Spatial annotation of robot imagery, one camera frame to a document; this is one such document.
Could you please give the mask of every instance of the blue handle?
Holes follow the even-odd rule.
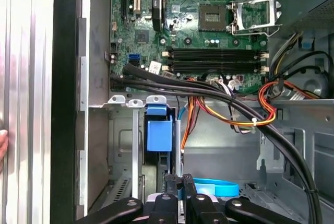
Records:
[[[239,195],[239,185],[214,179],[194,178],[197,193],[212,194],[217,197],[234,197]]]

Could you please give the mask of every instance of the cpu socket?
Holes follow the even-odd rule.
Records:
[[[200,31],[225,31],[226,9],[221,5],[199,6]]]

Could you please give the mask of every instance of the blue sata port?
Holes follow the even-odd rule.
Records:
[[[140,60],[140,54],[139,53],[129,53],[128,59],[129,59],[129,61],[139,61]]]

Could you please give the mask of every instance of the finger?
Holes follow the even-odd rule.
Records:
[[[0,131],[0,146],[2,146],[2,144],[6,141],[7,134],[8,134],[7,130]]]
[[[5,136],[5,140],[0,147],[0,161],[5,157],[8,148],[8,137]]]

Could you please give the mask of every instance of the motherboard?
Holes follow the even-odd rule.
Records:
[[[264,34],[231,33],[240,0],[111,0],[110,71],[122,75],[131,63],[166,77],[198,77],[217,70],[237,79],[240,92],[263,83],[267,50]],[[265,24],[267,4],[244,5],[243,26]],[[208,78],[215,78],[211,72]],[[131,91],[111,83],[111,90]]]

